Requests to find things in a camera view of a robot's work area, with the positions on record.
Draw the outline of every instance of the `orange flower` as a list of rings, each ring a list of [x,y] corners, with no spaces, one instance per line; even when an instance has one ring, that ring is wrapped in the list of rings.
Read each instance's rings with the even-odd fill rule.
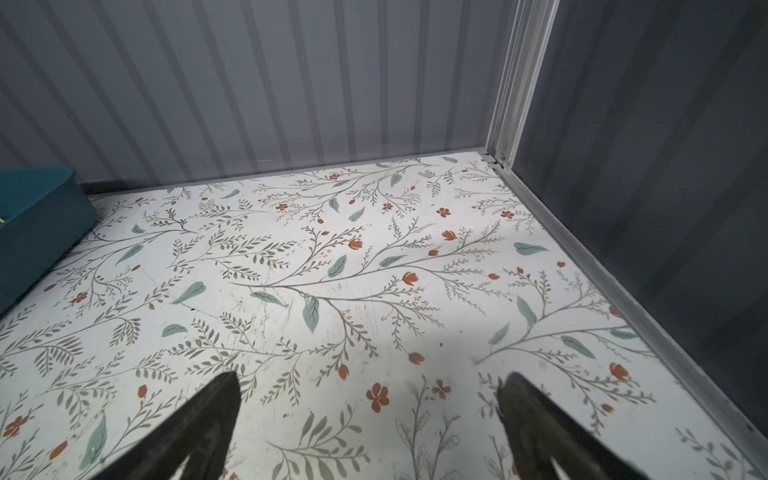
[[[53,460],[54,458],[58,457],[66,448],[67,448],[67,441],[64,440],[64,443],[60,444],[58,447],[53,449],[53,452],[51,452],[51,454],[48,456],[48,459]]]
[[[612,363],[609,365],[608,368],[611,369],[611,373],[613,373],[617,379],[621,380],[622,382],[627,380],[627,377],[629,376],[629,372],[627,371],[627,369],[621,366],[620,363]]]
[[[442,380],[438,380],[435,383],[437,383],[437,386],[432,387],[432,393],[445,400],[445,396],[451,392],[451,387],[443,386]]]
[[[408,272],[405,275],[402,276],[402,281],[406,283],[406,285],[413,286],[413,283],[418,281],[419,278],[416,276],[413,272]]]
[[[86,292],[80,292],[80,293],[78,293],[78,295],[77,295],[77,296],[76,296],[76,297],[75,297],[73,300],[71,300],[69,303],[72,303],[72,304],[74,305],[75,303],[80,303],[80,302],[82,302],[82,301],[83,301],[83,300],[85,300],[86,298],[88,298],[88,294],[87,294]]]
[[[424,357],[421,353],[414,352],[408,354],[408,360],[410,360],[411,363],[415,363],[416,365],[421,365],[424,361]]]
[[[378,382],[374,383],[373,388],[366,392],[366,397],[371,400],[371,408],[374,412],[379,413],[383,406],[389,405],[389,399],[386,397],[388,393],[389,389],[382,387]]]
[[[29,420],[29,415],[26,417],[16,417],[16,420],[13,422],[7,424],[5,427],[5,432],[3,432],[2,436],[4,437],[15,437],[18,435],[18,431],[22,428],[22,425],[24,425],[27,420]]]

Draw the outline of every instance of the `green leaf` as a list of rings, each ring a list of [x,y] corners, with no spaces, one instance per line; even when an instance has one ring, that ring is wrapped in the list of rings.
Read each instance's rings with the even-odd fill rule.
[[[541,245],[530,245],[528,243],[521,242],[515,242],[515,250],[517,250],[521,255],[533,255],[534,253],[549,251]]]
[[[274,468],[274,470],[272,471],[272,480],[275,480],[275,478],[277,478],[277,474],[279,474],[279,473],[280,473],[280,469],[281,469],[282,467],[283,467],[283,461],[282,461],[282,460],[280,460],[280,463],[278,463],[277,465],[275,465],[275,468]]]
[[[83,461],[80,462],[80,470],[85,470],[91,463],[98,459],[101,454],[101,450],[104,449],[104,444],[107,443],[107,415],[101,414],[101,422],[96,426],[96,429],[91,433],[91,438],[88,440],[88,445],[85,447],[85,455],[83,455]]]
[[[253,298],[257,298],[262,302],[275,303],[276,305],[285,306],[283,302],[279,301],[276,296],[267,292],[253,292],[250,294]]]
[[[312,472],[312,465],[308,458],[304,458],[304,473],[306,473],[306,480],[314,480],[315,474]]]
[[[608,332],[618,339],[629,340],[629,339],[637,338],[637,335],[635,333],[625,332],[623,330],[610,329],[608,330]]]
[[[589,349],[585,347],[583,343],[579,342],[574,337],[563,335],[562,337],[560,337],[560,340],[563,341],[566,347],[576,350],[581,355],[588,356],[591,359],[594,358],[594,354],[590,352]]]
[[[519,295],[518,310],[520,310],[520,313],[522,313],[522,315],[528,321],[528,329],[530,330],[533,328],[533,325],[536,324],[536,314],[533,313],[533,310],[531,309],[531,306],[528,305],[528,302],[526,302],[525,299]]]
[[[317,323],[320,320],[320,302],[311,295],[305,296],[304,300],[306,301],[302,311],[304,323],[312,330],[312,333],[315,333],[315,328],[317,328]]]
[[[396,255],[394,257],[386,257],[384,260],[379,262],[379,265],[386,268],[390,265],[392,265],[397,260],[400,260],[401,258],[405,257],[405,255]]]
[[[127,258],[131,258],[133,255],[141,252],[142,248],[144,248],[144,245],[133,245],[131,248],[128,249],[127,252],[125,252],[123,254],[122,257],[120,257],[120,259],[117,262],[115,262],[115,265],[117,265],[118,263],[122,262],[123,260],[125,260]]]
[[[333,472],[328,468],[328,465],[323,463],[323,460],[317,459],[317,469],[320,470],[320,476],[323,480],[333,480]]]
[[[354,214],[349,215],[349,220],[352,221],[352,222],[356,222],[357,219],[362,217],[362,212],[364,212],[364,211],[366,211],[365,207],[363,207],[360,210],[356,211]]]
[[[328,269],[328,276],[331,278],[341,274],[344,271],[346,265],[346,255],[342,255],[339,259]]]
[[[203,284],[203,282],[195,282],[192,285],[189,285],[189,288],[187,288],[179,298],[177,298],[171,303],[174,305],[178,305],[179,303],[186,302],[193,296],[200,295],[204,291],[205,291],[205,284]]]
[[[163,329],[162,336],[169,336],[169,335],[173,335],[174,333],[184,333],[186,331],[187,331],[186,326],[179,325],[178,323],[174,323],[173,325],[169,325]]]
[[[496,330],[496,333],[493,334],[491,339],[488,341],[489,345],[495,345],[499,342],[501,342],[505,336],[507,336],[507,332],[509,331],[509,323],[504,325],[502,328]]]
[[[312,428],[312,422],[315,421],[315,414],[313,412],[310,412],[310,416],[306,417],[306,422],[304,422],[304,427],[301,428],[301,438],[299,439],[299,443],[304,439],[304,435]]]

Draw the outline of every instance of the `gray wall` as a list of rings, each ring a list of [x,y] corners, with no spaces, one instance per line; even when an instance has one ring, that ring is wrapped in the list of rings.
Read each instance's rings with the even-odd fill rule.
[[[513,165],[766,434],[767,3],[564,0]]]
[[[512,0],[2,0],[0,168],[93,191],[485,143]]]

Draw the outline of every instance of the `vinyl floor mat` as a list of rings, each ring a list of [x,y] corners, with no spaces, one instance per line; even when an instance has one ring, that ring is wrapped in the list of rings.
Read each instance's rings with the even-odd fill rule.
[[[225,478],[515,478],[527,376],[651,478],[759,478],[476,153],[96,200],[0,323],[0,480],[88,478],[219,372]]]

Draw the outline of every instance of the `metal frame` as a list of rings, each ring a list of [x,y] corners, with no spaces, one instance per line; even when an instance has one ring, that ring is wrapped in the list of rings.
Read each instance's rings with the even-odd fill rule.
[[[485,148],[511,165],[544,62],[560,0],[518,0]]]
[[[701,407],[730,437],[754,467],[768,477],[768,439],[736,407],[719,386],[677,344],[664,328],[616,278],[587,250],[574,234],[511,171],[511,165],[495,166],[499,176],[541,225],[554,237],[575,264],[615,305],[627,322],[659,356]]]

